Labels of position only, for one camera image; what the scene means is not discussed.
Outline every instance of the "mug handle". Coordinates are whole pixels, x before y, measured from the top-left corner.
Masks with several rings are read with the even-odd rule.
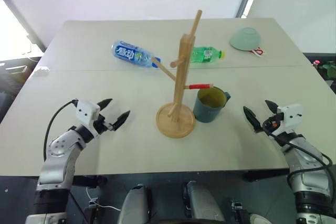
[[[228,100],[230,100],[231,95],[230,95],[228,92],[224,92],[224,94],[225,94],[225,96],[226,96],[226,102],[227,102]]]

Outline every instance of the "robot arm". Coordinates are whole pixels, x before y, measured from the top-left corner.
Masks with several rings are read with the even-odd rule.
[[[26,224],[66,223],[66,205],[80,152],[103,132],[117,130],[130,113],[123,113],[114,124],[107,123],[99,112],[111,100],[98,104],[89,101],[74,103],[81,125],[71,127],[48,145],[47,158],[36,187],[34,212],[27,217]]]
[[[287,181],[295,195],[297,224],[335,224],[331,160],[323,165],[323,154],[295,133],[302,122],[302,106],[280,107],[271,101],[266,103],[275,115],[262,126],[249,108],[244,107],[244,113],[255,132],[264,131],[281,146],[290,169]]]

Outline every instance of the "black cable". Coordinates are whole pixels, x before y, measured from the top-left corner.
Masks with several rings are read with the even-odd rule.
[[[330,179],[331,179],[331,182],[332,182],[332,196],[331,196],[331,202],[332,204],[334,204],[334,201],[335,201],[335,186],[336,186],[336,181],[335,181],[335,178],[330,170],[330,167],[332,166],[332,160],[330,157],[326,156],[326,154],[324,153],[321,153],[323,157],[325,157],[327,160],[328,160],[328,164],[326,164],[325,162],[323,162],[323,160],[321,160],[320,158],[318,158],[317,156],[315,156],[314,154],[312,154],[311,152],[301,148],[300,146],[297,146],[295,144],[292,144],[290,143],[289,141],[287,140],[284,140],[284,139],[281,139],[280,137],[278,136],[275,136],[274,134],[272,134],[267,128],[266,128],[266,123],[269,122],[268,120],[266,120],[264,123],[263,123],[263,131],[266,133],[266,135],[268,136],[271,136],[273,137],[275,140],[278,140],[280,142],[284,142],[285,144],[288,144],[289,146],[295,148],[295,149],[298,149],[306,154],[308,154],[309,156],[313,157],[314,159],[316,159],[322,166],[321,167],[317,167],[317,168],[310,168],[310,169],[302,169],[302,170],[296,170],[294,172],[291,172],[290,174],[288,174],[287,176],[287,183],[289,185],[289,187],[291,188],[291,183],[290,183],[290,179],[293,175],[295,174],[298,174],[298,173],[304,173],[304,172],[314,172],[314,171],[317,171],[317,170],[326,170]]]
[[[71,103],[75,103],[76,100],[72,100],[70,102],[67,102],[66,104],[64,104],[62,107],[60,107],[58,109],[58,111],[56,111],[56,113],[52,116],[49,124],[48,124],[48,127],[47,127],[47,132],[46,132],[46,135],[44,137],[44,143],[43,143],[43,159],[44,161],[47,159],[47,142],[48,142],[48,135],[49,135],[49,131],[50,131],[50,127],[51,125],[53,124],[53,121],[55,119],[55,117],[57,116],[57,114],[62,110],[64,109],[66,106],[68,106],[69,104]]]
[[[69,194],[70,194],[70,197],[71,197],[73,203],[75,203],[75,205],[76,205],[78,211],[80,211],[81,215],[83,216],[83,219],[84,219],[85,223],[86,223],[86,224],[89,224],[89,222],[88,222],[88,220],[86,219],[86,216],[85,216],[83,210],[80,208],[80,205],[79,205],[78,202],[76,201],[74,195],[71,193],[71,191],[69,191]]]

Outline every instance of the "round wooden base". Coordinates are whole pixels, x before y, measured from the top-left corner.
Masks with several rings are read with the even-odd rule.
[[[173,122],[168,116],[173,103],[163,105],[156,113],[156,125],[160,132],[171,138],[181,138],[191,133],[195,126],[194,113],[185,105],[181,105],[180,118],[178,122]]]

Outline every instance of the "wooden mug tree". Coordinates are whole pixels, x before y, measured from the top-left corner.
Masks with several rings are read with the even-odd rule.
[[[177,67],[176,77],[152,57],[152,61],[175,81],[174,101],[163,105],[156,113],[156,125],[160,132],[168,137],[184,137],[194,129],[195,116],[191,109],[182,104],[184,90],[212,87],[212,84],[185,85],[190,57],[195,43],[195,32],[201,15],[202,11],[198,10],[190,34],[184,34],[180,40],[178,59],[170,63],[172,68]]]

